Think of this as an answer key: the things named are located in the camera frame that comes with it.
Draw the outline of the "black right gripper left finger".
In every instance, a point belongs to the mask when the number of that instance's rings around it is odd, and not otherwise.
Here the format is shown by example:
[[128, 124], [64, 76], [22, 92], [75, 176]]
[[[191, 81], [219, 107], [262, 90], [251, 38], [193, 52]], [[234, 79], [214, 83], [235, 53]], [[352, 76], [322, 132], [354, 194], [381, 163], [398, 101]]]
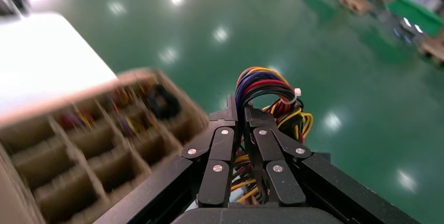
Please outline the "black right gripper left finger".
[[235, 148], [239, 143], [235, 98], [227, 96], [224, 109], [209, 114], [207, 127], [184, 146], [182, 157], [192, 161], [197, 173], [199, 208], [228, 206]]

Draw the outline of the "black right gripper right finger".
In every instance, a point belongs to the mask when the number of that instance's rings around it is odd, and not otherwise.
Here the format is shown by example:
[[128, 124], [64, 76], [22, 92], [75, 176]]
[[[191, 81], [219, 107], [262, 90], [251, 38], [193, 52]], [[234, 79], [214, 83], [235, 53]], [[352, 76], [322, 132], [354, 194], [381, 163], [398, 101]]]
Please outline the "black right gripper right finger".
[[310, 157], [312, 151], [278, 130], [271, 114], [247, 106], [244, 139], [263, 204], [302, 206], [306, 195], [291, 165]]

